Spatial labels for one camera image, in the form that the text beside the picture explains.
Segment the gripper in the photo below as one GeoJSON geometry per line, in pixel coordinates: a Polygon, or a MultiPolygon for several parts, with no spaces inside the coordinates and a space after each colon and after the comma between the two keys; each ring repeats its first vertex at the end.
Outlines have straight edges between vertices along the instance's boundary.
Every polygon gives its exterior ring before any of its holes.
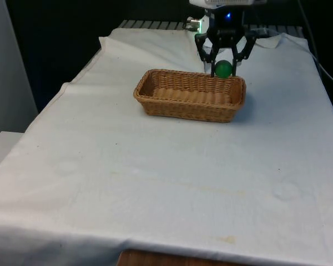
{"type": "Polygon", "coordinates": [[[254,30],[244,30],[243,27],[243,6],[222,6],[210,11],[209,28],[206,33],[196,34],[195,44],[200,56],[200,59],[208,64],[211,64],[211,77],[215,76],[215,60],[219,52],[219,36],[218,32],[225,33],[231,37],[231,51],[233,54],[232,76],[236,75],[238,63],[247,60],[257,40],[257,32],[254,30]],[[245,37],[246,43],[243,49],[239,52],[237,44],[245,37]],[[209,39],[211,42],[211,50],[207,53],[203,45],[209,39]]]}

